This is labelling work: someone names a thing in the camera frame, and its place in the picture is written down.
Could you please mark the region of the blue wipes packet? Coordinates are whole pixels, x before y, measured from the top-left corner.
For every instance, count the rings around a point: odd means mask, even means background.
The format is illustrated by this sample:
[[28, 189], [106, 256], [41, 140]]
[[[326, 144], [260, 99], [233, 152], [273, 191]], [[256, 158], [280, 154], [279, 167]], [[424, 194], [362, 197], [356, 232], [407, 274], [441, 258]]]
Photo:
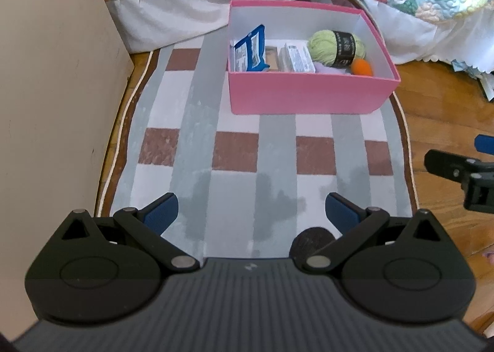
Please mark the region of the blue wipes packet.
[[270, 65], [266, 60], [266, 27], [258, 25], [243, 38], [229, 45], [229, 70], [233, 72], [263, 72]]

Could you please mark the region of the pink cardboard box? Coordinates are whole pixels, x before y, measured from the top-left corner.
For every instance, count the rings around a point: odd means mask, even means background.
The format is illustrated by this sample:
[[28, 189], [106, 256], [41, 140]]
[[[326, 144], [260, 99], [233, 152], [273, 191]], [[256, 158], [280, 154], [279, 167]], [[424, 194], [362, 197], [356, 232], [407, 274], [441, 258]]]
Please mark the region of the pink cardboard box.
[[395, 91], [400, 75], [381, 35], [363, 10], [305, 1], [233, 0], [228, 44], [258, 25], [268, 44], [307, 40], [318, 30], [356, 35], [366, 46], [373, 76], [292, 72], [233, 72], [228, 67], [231, 110], [236, 115], [368, 114]]

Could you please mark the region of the white bed skirt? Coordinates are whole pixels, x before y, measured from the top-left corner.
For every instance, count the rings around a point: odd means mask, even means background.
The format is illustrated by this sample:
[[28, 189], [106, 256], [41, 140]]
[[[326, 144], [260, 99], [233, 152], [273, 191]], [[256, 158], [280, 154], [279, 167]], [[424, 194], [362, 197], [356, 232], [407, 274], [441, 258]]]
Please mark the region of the white bed skirt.
[[[232, 0], [115, 0], [107, 2], [119, 34], [131, 53], [159, 49], [205, 35], [228, 24]], [[267, 1], [259, 14], [244, 8], [241, 15], [260, 22], [272, 34], [303, 35], [316, 26], [321, 13], [281, 6], [289, 0]], [[377, 25], [394, 64], [412, 60], [457, 60], [481, 72], [493, 71], [493, 12], [483, 8], [466, 18], [430, 23], [428, 7], [420, 15], [400, 12], [376, 0], [353, 0]]]

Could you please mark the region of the white small carton box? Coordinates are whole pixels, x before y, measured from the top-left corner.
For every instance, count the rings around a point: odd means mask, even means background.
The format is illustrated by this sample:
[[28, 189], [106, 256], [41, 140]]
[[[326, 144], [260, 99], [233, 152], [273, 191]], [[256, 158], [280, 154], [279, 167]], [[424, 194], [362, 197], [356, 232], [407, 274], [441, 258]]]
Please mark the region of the white small carton box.
[[286, 42], [279, 50], [280, 71], [292, 73], [316, 72], [307, 43], [304, 41]]

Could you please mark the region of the green yarn ball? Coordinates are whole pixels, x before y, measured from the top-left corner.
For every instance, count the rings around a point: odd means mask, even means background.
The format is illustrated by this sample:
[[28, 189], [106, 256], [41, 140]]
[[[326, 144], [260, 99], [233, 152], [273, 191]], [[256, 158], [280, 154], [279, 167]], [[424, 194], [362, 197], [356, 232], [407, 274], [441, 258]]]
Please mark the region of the green yarn ball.
[[356, 35], [334, 30], [315, 32], [307, 48], [312, 60], [326, 67], [347, 68], [366, 56], [366, 46]]

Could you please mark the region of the gold capped foundation bottle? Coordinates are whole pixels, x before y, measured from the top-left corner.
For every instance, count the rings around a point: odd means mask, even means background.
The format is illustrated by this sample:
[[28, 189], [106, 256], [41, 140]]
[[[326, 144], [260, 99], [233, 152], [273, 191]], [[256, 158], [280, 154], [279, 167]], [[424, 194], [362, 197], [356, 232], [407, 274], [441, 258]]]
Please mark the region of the gold capped foundation bottle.
[[280, 71], [280, 61], [279, 61], [279, 53], [278, 49], [275, 46], [266, 46], [266, 64], [267, 70], [271, 72], [279, 72]]

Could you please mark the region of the checkered oval rug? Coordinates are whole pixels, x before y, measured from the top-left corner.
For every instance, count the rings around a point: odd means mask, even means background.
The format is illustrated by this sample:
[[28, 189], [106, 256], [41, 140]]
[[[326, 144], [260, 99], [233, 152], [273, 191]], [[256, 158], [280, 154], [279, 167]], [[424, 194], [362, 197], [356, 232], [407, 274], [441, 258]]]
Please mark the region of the checkered oval rug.
[[161, 235], [197, 259], [277, 258], [336, 192], [409, 216], [417, 206], [408, 127], [394, 94], [364, 115], [236, 115], [220, 47], [226, 29], [151, 52], [126, 104], [97, 212], [164, 193], [178, 217]]

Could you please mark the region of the purple fluffy cloth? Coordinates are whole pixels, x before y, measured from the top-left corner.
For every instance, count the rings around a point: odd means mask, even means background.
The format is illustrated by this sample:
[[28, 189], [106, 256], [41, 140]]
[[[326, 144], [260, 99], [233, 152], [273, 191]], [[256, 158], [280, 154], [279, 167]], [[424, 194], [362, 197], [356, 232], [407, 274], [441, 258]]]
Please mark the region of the purple fluffy cloth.
[[338, 76], [351, 74], [351, 71], [348, 68], [335, 68], [335, 67], [325, 66], [324, 64], [321, 64], [320, 62], [317, 62], [317, 61], [314, 61], [313, 64], [314, 64], [316, 73], [318, 73], [318, 74], [338, 75]]

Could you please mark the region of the crumpled papers under bed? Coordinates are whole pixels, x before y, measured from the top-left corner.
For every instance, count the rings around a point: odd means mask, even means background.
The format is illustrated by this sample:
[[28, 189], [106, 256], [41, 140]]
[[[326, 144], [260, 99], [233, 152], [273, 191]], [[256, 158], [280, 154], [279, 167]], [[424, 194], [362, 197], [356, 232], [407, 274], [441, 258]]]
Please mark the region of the crumpled papers under bed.
[[466, 72], [470, 78], [476, 79], [480, 82], [481, 88], [488, 101], [493, 102], [494, 99], [494, 76], [493, 73], [481, 72], [477, 68], [473, 68], [465, 62], [453, 60], [451, 62], [452, 68], [455, 72]]

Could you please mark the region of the orange makeup sponge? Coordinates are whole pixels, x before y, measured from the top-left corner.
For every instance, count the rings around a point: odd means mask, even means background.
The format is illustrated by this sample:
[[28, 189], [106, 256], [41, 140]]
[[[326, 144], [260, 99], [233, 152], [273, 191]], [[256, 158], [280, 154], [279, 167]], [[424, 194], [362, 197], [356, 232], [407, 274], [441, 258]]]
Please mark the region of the orange makeup sponge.
[[350, 70], [355, 76], [373, 76], [374, 71], [371, 64], [365, 59], [355, 58], [350, 65]]

